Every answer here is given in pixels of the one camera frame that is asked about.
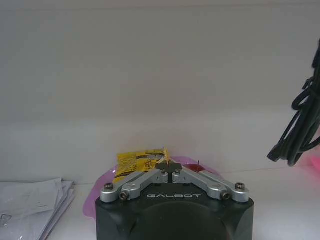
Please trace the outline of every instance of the black cable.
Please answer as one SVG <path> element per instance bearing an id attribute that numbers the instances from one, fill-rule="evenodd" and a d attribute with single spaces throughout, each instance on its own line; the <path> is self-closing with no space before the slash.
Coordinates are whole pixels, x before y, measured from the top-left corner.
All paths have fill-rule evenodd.
<path id="1" fill-rule="evenodd" d="M 305 82 L 303 92 L 292 103 L 296 114 L 267 156 L 274 162 L 287 160 L 292 167 L 304 152 L 320 144 L 320 137 L 311 142 L 320 125 L 320 41 L 312 67 L 313 77 Z"/>

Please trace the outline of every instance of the stack of paper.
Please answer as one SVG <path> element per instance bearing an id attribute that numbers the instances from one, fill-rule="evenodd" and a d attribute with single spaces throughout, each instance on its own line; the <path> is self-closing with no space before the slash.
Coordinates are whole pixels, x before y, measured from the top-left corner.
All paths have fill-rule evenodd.
<path id="1" fill-rule="evenodd" d="M 45 240 L 74 199 L 73 182 L 0 182 L 0 240 Z"/>

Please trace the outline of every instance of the bolt head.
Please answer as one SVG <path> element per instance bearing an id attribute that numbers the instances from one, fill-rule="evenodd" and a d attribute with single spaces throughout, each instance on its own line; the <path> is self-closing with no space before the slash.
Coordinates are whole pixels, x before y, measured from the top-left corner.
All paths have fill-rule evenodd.
<path id="1" fill-rule="evenodd" d="M 104 189 L 105 190 L 112 190 L 112 189 L 114 189 L 114 184 L 112 183 L 112 182 L 108 182 L 108 183 L 106 183 L 105 185 L 104 185 Z"/>
<path id="2" fill-rule="evenodd" d="M 128 200 L 128 198 L 129 198 L 129 193 L 126 192 L 126 191 L 121 191 L 121 192 L 119 193 L 119 198 L 120 198 L 120 200 L 122 200 L 122 201 L 126 201 L 126 200 Z"/>
<path id="3" fill-rule="evenodd" d="M 242 182 L 237 182 L 234 187 L 239 191 L 244 191 L 246 189 L 246 185 Z"/>
<path id="4" fill-rule="evenodd" d="M 227 201 L 231 198 L 231 195 L 228 191 L 224 190 L 220 193 L 221 200 Z"/>

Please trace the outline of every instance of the snack bag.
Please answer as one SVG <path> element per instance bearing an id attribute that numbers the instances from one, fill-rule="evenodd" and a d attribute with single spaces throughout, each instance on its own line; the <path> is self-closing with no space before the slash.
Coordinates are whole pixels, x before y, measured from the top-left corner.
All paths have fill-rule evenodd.
<path id="1" fill-rule="evenodd" d="M 113 183 L 121 181 L 135 171 L 148 172 L 154 169 L 157 163 L 168 160 L 169 153 L 166 148 L 119 153 Z"/>

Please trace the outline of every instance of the red object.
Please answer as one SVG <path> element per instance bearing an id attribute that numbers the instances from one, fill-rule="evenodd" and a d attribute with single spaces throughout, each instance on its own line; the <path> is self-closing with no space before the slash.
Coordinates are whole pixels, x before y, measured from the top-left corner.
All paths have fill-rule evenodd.
<path id="1" fill-rule="evenodd" d="M 313 166 L 320 171 L 320 157 L 318 156 L 312 156 L 311 157 L 311 162 L 313 164 Z"/>
<path id="2" fill-rule="evenodd" d="M 190 169 L 196 173 L 201 172 L 203 170 L 206 170 L 203 166 L 198 165 L 198 164 L 186 164 L 183 165 L 184 167 L 186 167 L 187 169 Z"/>

